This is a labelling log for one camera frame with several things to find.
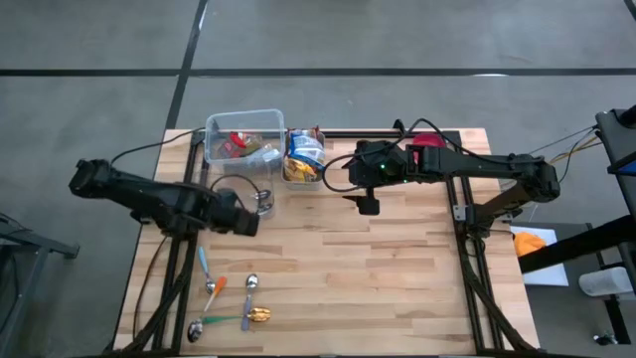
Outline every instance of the wooden tabletop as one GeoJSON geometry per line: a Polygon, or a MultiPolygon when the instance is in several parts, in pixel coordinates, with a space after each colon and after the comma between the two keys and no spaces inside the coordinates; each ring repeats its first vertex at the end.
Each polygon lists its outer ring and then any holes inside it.
{"type": "MultiPolygon", "coordinates": [[[[484,129],[459,131],[465,147],[490,153],[484,129]]],[[[182,132],[168,130],[165,138],[182,132]]],[[[164,145],[156,180],[183,179],[189,142],[189,136],[184,136],[164,145]]],[[[353,152],[355,142],[328,139],[327,160],[353,152]]],[[[332,168],[328,173],[330,183],[348,187],[346,171],[337,165],[332,168]]],[[[379,189],[376,196],[381,201],[381,213],[374,217],[359,215],[353,202],[324,186],[314,192],[289,191],[279,177],[274,178],[275,215],[260,222],[256,237],[209,231],[199,234],[199,246],[206,250],[212,276],[228,278],[209,315],[240,315],[245,278],[255,272],[259,286],[253,305],[271,309],[271,319],[252,323],[248,332],[240,330],[239,320],[206,325],[203,336],[194,344],[184,333],[182,354],[474,353],[445,184],[379,189]]],[[[499,193],[494,179],[471,179],[471,185],[477,203],[499,193]]],[[[251,204],[249,198],[244,200],[247,206],[251,204]]],[[[496,226],[506,229],[501,224],[496,226]]],[[[147,226],[141,232],[115,348],[132,339],[134,306],[150,259],[162,239],[156,227],[147,226]]],[[[169,242],[164,244],[149,279],[137,329],[159,302],[169,242]]],[[[486,257],[498,305],[524,338],[538,346],[510,235],[493,232],[486,240],[486,257]]],[[[204,281],[196,262],[186,327],[180,329],[187,329],[188,322],[201,314],[209,297],[204,281]]],[[[489,342],[485,309],[479,307],[489,342]]],[[[173,305],[166,337],[172,336],[175,310],[173,305]]]]}

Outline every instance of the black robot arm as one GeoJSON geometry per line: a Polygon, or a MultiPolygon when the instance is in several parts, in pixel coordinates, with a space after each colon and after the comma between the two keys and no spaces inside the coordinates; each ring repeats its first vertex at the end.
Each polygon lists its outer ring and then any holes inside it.
{"type": "Polygon", "coordinates": [[[366,189],[366,196],[345,198],[355,201],[363,215],[380,213],[380,202],[374,197],[378,187],[437,183],[457,176],[515,179],[515,186],[487,203],[466,208],[466,224],[479,234],[478,228],[490,228],[497,217],[506,213],[517,216],[524,204],[549,202],[560,192],[555,169],[543,158],[528,154],[467,155],[445,147],[420,145],[407,145],[403,150],[388,141],[364,140],[357,143],[355,153],[343,168],[349,169],[352,184],[366,189]]]}
{"type": "Polygon", "coordinates": [[[156,182],[116,170],[106,160],[80,160],[77,168],[69,184],[73,194],[121,204],[132,210],[130,216],[138,222],[155,222],[164,235],[178,237],[206,228],[256,235],[258,214],[236,207],[233,190],[156,182]]]}

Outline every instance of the concrete floor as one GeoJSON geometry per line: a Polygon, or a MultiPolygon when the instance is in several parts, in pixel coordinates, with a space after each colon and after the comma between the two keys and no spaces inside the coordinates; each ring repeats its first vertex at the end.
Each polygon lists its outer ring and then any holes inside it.
{"type": "MultiPolygon", "coordinates": [[[[0,69],[178,69],[197,3],[0,0],[0,69]]],[[[193,67],[633,68],[636,22],[620,0],[216,0],[193,67]]],[[[161,138],[176,82],[0,78],[0,212],[81,244],[74,262],[47,264],[17,356],[96,354],[112,337],[139,227],[127,210],[73,197],[67,185],[78,159],[161,138]]],[[[190,79],[177,127],[267,107],[289,126],[388,127],[425,116],[485,127],[494,152],[523,152],[634,104],[633,93],[633,77],[190,79]]],[[[141,151],[118,167],[150,176],[157,155],[141,151]]],[[[561,197],[533,221],[598,225],[625,214],[606,166],[601,147],[574,156],[561,197]]],[[[559,321],[549,299],[532,304],[543,347],[580,354],[568,347],[589,342],[596,320],[559,321]],[[552,326],[567,339],[544,339],[552,326]]],[[[600,355],[616,356],[611,349],[600,355]]]]}

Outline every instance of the blue spoon handle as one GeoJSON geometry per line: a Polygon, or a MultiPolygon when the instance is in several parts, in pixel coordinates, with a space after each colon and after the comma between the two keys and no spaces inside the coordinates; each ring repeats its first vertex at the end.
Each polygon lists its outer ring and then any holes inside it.
{"type": "Polygon", "coordinates": [[[242,321],[240,322],[240,330],[245,332],[249,330],[249,318],[247,315],[251,310],[251,293],[247,294],[247,299],[245,300],[245,306],[242,309],[242,321]]]}
{"type": "Polygon", "coordinates": [[[203,268],[203,272],[206,276],[210,275],[208,271],[208,262],[206,261],[206,252],[203,250],[203,247],[199,247],[199,261],[201,262],[201,267],[203,268]]]}

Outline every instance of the red part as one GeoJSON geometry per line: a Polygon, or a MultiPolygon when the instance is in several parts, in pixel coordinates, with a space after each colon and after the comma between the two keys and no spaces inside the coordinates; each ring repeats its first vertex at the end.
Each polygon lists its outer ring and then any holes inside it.
{"type": "MultiPolygon", "coordinates": [[[[421,145],[421,146],[434,146],[439,148],[446,147],[446,143],[444,142],[444,139],[442,139],[436,133],[418,134],[413,139],[413,144],[421,145]]],[[[417,163],[417,156],[418,156],[418,153],[413,153],[413,159],[415,160],[415,163],[417,163]]]]}
{"type": "Polygon", "coordinates": [[[230,140],[232,141],[232,143],[240,148],[247,148],[245,142],[239,137],[239,134],[236,132],[230,132],[230,140]]]}

